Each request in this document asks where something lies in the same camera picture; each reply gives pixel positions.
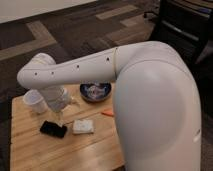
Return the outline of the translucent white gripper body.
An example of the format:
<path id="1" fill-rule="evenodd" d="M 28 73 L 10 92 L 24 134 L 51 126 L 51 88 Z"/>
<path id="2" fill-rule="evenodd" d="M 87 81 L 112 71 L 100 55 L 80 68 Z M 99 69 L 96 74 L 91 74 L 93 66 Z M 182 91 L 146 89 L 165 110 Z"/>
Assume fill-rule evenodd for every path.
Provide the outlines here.
<path id="1" fill-rule="evenodd" d="M 41 95 L 46 104 L 53 112 L 60 112 L 71 103 L 71 96 L 68 90 L 63 86 L 53 86 L 41 91 Z"/>

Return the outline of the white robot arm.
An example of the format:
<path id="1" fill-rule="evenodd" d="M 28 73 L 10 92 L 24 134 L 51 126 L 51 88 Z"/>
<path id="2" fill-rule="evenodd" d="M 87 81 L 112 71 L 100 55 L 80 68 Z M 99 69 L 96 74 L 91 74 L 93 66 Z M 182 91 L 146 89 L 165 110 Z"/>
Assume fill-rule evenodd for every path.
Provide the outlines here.
<path id="1" fill-rule="evenodd" d="M 115 84 L 113 109 L 126 171 L 201 171 L 201 104 L 179 53 L 160 41 L 114 47 L 57 64 L 35 55 L 17 74 L 50 109 L 67 105 L 67 84 Z"/>

